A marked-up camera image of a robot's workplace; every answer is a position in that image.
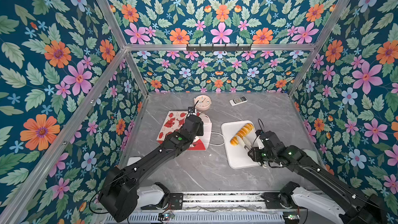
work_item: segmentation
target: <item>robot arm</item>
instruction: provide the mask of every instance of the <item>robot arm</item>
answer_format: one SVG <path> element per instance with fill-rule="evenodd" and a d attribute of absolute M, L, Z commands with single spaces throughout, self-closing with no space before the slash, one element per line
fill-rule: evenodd
<path fill-rule="evenodd" d="M 136 163 L 108 172 L 98 195 L 99 202 L 117 222 L 125 220 L 137 206 L 137 189 L 159 166 L 189 148 L 196 136 L 203 135 L 203 122 L 189 115 L 179 131 L 169 134 L 164 142 Z"/>
<path fill-rule="evenodd" d="M 274 132 L 262 133 L 260 139 L 264 148 L 252 147 L 248 152 L 252 160 L 262 164 L 267 162 L 272 168 L 286 167 L 312 182 L 341 207 L 338 209 L 342 210 L 338 214 L 341 223 L 387 223 L 386 213 L 383 210 L 385 204 L 381 198 L 376 195 L 368 197 L 362 191 L 341 182 L 315 163 L 303 150 L 296 146 L 285 147 Z M 275 162 L 279 166 L 271 166 L 270 162 Z M 284 188 L 281 193 L 297 194 L 300 191 L 296 190 L 298 187 L 300 186 L 296 184 L 290 189 Z"/>

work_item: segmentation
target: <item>white tray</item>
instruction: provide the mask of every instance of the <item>white tray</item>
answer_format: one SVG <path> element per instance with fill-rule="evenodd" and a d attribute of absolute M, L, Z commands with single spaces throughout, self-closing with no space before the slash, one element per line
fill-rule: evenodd
<path fill-rule="evenodd" d="M 235 136 L 235 134 L 247 123 L 253 124 L 251 121 L 236 121 L 236 122 L 229 122 L 223 123 L 221 125 L 221 132 L 225 137 L 225 150 L 226 156 L 228 158 L 229 166 L 233 169 L 239 168 L 247 168 L 253 166 L 259 166 L 257 162 L 253 162 L 251 158 L 248 156 L 247 150 L 244 148 L 243 141 L 238 138 L 239 144 L 237 146 L 231 145 L 230 141 Z M 252 144 L 253 141 L 256 139 L 255 129 L 253 129 L 246 138 Z M 262 142 L 258 138 L 254 146 L 263 147 Z"/>

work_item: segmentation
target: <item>clock face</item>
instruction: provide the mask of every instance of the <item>clock face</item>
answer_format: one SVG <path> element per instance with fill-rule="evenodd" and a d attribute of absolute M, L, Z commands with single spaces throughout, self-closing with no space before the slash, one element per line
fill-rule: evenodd
<path fill-rule="evenodd" d="M 207 107 L 210 105 L 210 98 L 205 95 L 201 95 L 195 98 L 195 102 L 199 101 L 196 106 L 197 107 Z"/>

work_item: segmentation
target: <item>gray marble table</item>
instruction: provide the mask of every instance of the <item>gray marble table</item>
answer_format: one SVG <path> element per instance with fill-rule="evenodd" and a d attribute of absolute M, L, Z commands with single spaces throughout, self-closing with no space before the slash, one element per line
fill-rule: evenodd
<path fill-rule="evenodd" d="M 168 111 L 185 110 L 192 106 L 198 93 L 151 94 L 142 123 L 132 144 L 131 157 L 143 157 L 156 148 L 157 135 Z M 211 108 L 204 113 L 212 121 L 212 132 L 221 132 L 225 122 L 250 120 L 258 129 L 260 118 L 266 130 L 275 132 L 286 146 L 294 144 L 313 150 L 296 110 L 285 93 L 208 93 Z M 232 107 L 230 99 L 246 96 L 248 102 Z M 223 139 L 212 134 L 211 143 L 221 144 Z M 233 169 L 229 166 L 224 146 L 209 146 L 206 151 L 185 151 L 148 179 L 142 186 L 163 183 L 171 191 L 251 191 L 280 190 L 289 181 L 307 189 L 316 187 L 287 168 L 264 169 L 260 166 Z"/>

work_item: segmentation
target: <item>white remote control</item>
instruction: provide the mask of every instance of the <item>white remote control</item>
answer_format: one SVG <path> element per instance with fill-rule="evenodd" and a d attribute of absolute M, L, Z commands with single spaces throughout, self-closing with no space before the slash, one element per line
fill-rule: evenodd
<path fill-rule="evenodd" d="M 236 105 L 239 105 L 241 103 L 245 103 L 247 101 L 248 100 L 246 99 L 246 97 L 242 96 L 242 97 L 239 97 L 239 98 L 236 98 L 236 99 L 232 99 L 229 102 L 231 103 L 232 106 L 236 106 Z"/>

